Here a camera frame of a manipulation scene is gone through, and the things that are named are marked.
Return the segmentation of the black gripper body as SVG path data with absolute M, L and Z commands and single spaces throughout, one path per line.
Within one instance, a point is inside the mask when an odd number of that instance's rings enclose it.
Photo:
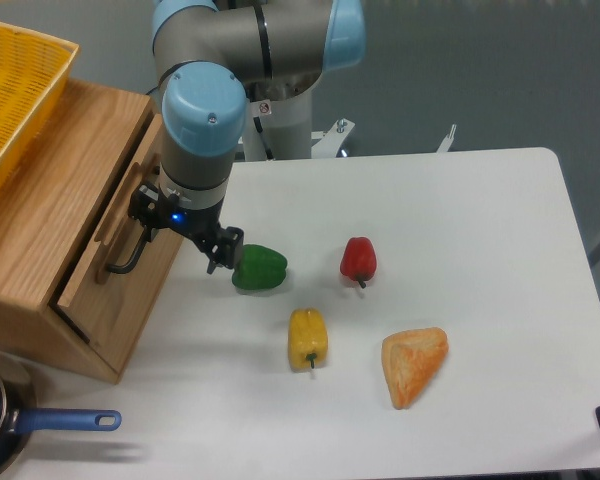
M 142 225 L 148 242 L 159 230 L 167 229 L 198 246 L 209 246 L 219 243 L 222 203 L 220 200 L 203 209 L 188 208 L 184 197 L 165 196 L 157 185 L 144 181 L 131 195 L 128 215 Z

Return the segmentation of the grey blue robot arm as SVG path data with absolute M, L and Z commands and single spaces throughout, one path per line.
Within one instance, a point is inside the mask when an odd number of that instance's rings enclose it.
M 158 177 L 128 213 L 143 228 L 133 257 L 162 229 L 191 240 L 211 268 L 235 268 L 244 234 L 220 212 L 237 153 L 311 154 L 311 92 L 358 64 L 366 29 L 357 1 L 159 1 L 152 20 L 164 134 Z

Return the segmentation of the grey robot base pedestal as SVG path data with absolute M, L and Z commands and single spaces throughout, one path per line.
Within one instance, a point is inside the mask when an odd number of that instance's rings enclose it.
M 353 121 L 340 118 L 327 130 L 313 129 L 313 90 L 319 80 L 318 74 L 296 75 L 250 84 L 238 157 L 246 162 L 346 157 Z

